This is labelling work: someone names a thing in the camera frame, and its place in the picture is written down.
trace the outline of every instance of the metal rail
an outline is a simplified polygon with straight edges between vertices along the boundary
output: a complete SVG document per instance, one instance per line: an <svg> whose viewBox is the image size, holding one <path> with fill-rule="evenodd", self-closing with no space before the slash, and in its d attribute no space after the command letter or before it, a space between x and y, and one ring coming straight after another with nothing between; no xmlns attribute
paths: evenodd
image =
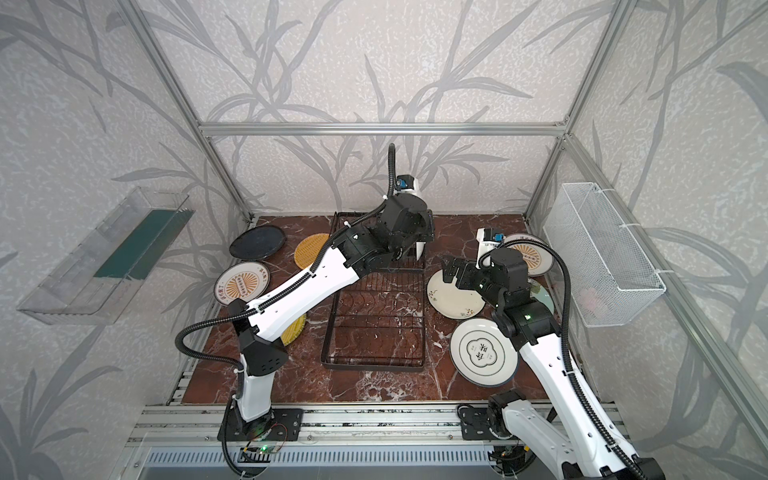
<svg viewBox="0 0 768 480"><path fill-rule="evenodd" d="M598 80L608 63L608 60L611 58L611 54L616 48L616 44L618 43L621 34L624 32L624 27L626 27L629 22L629 17L635 4L637 4L637 0L618 0L616 5L614 5L611 17L608 20L608 24L605 26L605 32L598 44L598 48L594 52L592 61L587 68L587 73L584 75L584 80L581 81L581 86L576 92L576 98L574 98L574 102L568 110L568 114L565 116L564 134L570 134L573 131L578 118L581 116L581 112L584 110L584 107L589 101L589 97L592 95L595 86L598 84ZM549 155L547 164L541 172L541 176L536 184L536 190L534 190L534 193L531 196L531 201L525 209L526 217L530 217L533 214L536 205L541 201L541 196L544 194L544 190L547 187L554 170L558 167L561 152L562 146L560 145L560 142L558 142Z"/></svg>
<svg viewBox="0 0 768 480"><path fill-rule="evenodd" d="M197 116L192 109L192 104L184 94L184 91L182 91L181 84L176 79L176 76L170 67L170 63L165 58L165 54L160 47L160 43L154 37L152 28L149 26L147 19L141 13L141 9L135 0L116 1L118 3L118 7L120 8L123 19L125 20L126 26L132 30L138 41L138 44L144 50L144 53L146 53L149 57L149 60L157 72L157 75L160 77L160 80L168 90L168 94L179 108L181 116L184 117L184 120L187 122L187 126L190 128L190 131L197 141L198 146L207 157L210 165L214 168L216 175L221 179L221 182L224 184L227 192L229 192L230 196L234 200L237 208L245 217L245 220L250 221L250 218L253 215L250 212L248 203L245 201L242 193L238 190L237 185L234 183L233 178L230 176L227 167L224 165L221 158L219 158L219 155L216 153L213 146L200 132L200 122L197 120Z"/></svg>
<svg viewBox="0 0 768 480"><path fill-rule="evenodd" d="M606 189L604 193L608 200L614 205L624 222L634 229L637 242L654 267L659 270L672 270L672 266L656 248L645 229L637 225L637 219L621 197L615 190L608 190L613 188L611 182L592 160L584 145L575 136L568 135L563 140L563 146L564 151L571 156L584 178ZM696 303L680 277L674 273L660 273L660 275L665 275L667 294L664 295L664 299L667 305L717 378L723 393L733 403L744 424L768 455L768 399L744 370L736 355L728 348L723 337L714 329L712 322Z"/></svg>
<svg viewBox="0 0 768 480"><path fill-rule="evenodd" d="M206 137L244 135L562 135L562 123L203 123Z"/></svg>

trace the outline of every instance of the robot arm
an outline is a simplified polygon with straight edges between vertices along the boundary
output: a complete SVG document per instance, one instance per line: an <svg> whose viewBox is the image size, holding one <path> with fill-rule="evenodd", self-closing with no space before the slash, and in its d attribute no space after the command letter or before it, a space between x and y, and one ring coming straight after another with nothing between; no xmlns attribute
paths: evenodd
<svg viewBox="0 0 768 480"><path fill-rule="evenodd" d="M235 306L239 311L257 311L235 325L245 368L238 421L247 437L257 437L271 425L272 383L288 360L280 339L285 329L331 293L398 260L414 244L421 253L424 242L432 240L432 212L415 195L418 192L413 177L397 177L396 192L385 199L375 226L347 225L331 237L314 270L307 267L266 295Z"/></svg>
<svg viewBox="0 0 768 480"><path fill-rule="evenodd" d="M560 326L542 303L530 297L528 267L520 252L497 249L503 235L492 229L478 230L477 240L477 261L451 259L443 270L443 280L451 282L456 276L459 289L475 290L495 306L493 320L541 381L568 437L514 389L489 399L492 431L500 438L520 438L555 478L635 478L618 456L623 452L645 478L663 479L655 460L640 458L619 433L578 368L566 371L563 357L570 353L562 351ZM581 387L583 399L578 398L569 377Z"/></svg>

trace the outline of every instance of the woven placemat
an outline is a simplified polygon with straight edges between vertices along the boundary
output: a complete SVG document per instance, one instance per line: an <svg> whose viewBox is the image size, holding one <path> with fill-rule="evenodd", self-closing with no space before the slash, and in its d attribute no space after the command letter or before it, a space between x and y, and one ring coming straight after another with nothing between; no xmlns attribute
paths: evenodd
<svg viewBox="0 0 768 480"><path fill-rule="evenodd" d="M296 251L293 252L293 261L299 266L301 270L304 270L317 258L317 254L320 253L320 249L323 248L323 244L328 240L329 235L327 233L315 233L310 235L304 240L301 240L299 246L296 247Z"/></svg>

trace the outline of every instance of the metal vent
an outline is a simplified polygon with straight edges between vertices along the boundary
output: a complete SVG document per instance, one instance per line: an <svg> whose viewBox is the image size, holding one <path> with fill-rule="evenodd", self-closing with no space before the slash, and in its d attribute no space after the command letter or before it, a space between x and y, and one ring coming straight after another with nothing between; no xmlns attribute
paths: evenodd
<svg viewBox="0 0 768 480"><path fill-rule="evenodd" d="M270 466L488 465L482 445L286 447Z"/></svg>
<svg viewBox="0 0 768 480"><path fill-rule="evenodd" d="M231 449L234 458L237 450ZM283 447L270 455L251 455L251 462L269 463L270 467L321 466L414 466L414 465L490 465L483 445L435 446L315 446ZM218 447L153 447L145 468L218 467L224 465Z"/></svg>

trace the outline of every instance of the white plate with black text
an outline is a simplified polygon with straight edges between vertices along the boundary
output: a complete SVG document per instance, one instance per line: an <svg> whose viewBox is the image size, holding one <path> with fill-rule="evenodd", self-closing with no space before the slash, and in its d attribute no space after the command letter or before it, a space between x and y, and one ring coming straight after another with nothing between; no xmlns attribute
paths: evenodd
<svg viewBox="0 0 768 480"><path fill-rule="evenodd" d="M477 386L505 384L518 370L518 353L493 320L461 322L451 335L451 360L464 378Z"/></svg>

